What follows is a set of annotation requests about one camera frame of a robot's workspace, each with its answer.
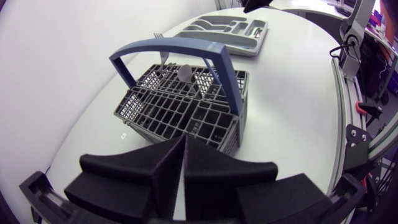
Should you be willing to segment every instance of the cutlery basket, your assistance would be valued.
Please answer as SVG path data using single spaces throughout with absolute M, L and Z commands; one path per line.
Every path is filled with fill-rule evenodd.
M 189 134 L 223 153 L 234 154 L 243 140 L 249 74 L 233 70 L 223 44 L 195 39 L 184 39 L 182 44 L 175 39 L 179 38 L 135 42 L 111 56 L 130 88 L 114 114 L 150 142 Z M 205 49 L 204 55 L 197 48 Z M 212 59 L 216 68 L 221 67 L 215 71 L 222 84 L 217 84 L 207 67 L 192 67 L 191 81 L 181 82 L 177 78 L 181 65 L 175 63 L 163 68 L 153 65 L 135 81 L 119 61 L 125 54 L 155 50 Z

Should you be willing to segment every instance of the round table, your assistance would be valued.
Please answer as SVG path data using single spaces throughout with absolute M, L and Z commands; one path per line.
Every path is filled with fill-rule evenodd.
M 248 118 L 243 144 L 235 157 L 275 162 L 278 179 L 305 173 L 327 193 L 338 147 L 337 93 L 329 50 L 338 43 L 317 25 L 288 12 L 258 9 L 244 14 L 242 8 L 234 8 L 206 15 L 269 22 L 257 56 L 231 55 L 234 69 L 250 73 Z M 195 19 L 175 26 L 164 36 L 173 37 Z M 201 58 L 179 54 L 170 54 L 167 62 L 205 66 Z M 137 79 L 154 63 L 160 63 L 159 53 L 145 52 L 137 54 L 127 67 Z M 150 144 L 113 115 L 126 90 L 116 75 L 74 125 L 47 173 L 56 192 L 63 195 L 65 187 L 79 175 L 81 155 L 120 154 Z M 175 218 L 185 216 L 181 192 Z

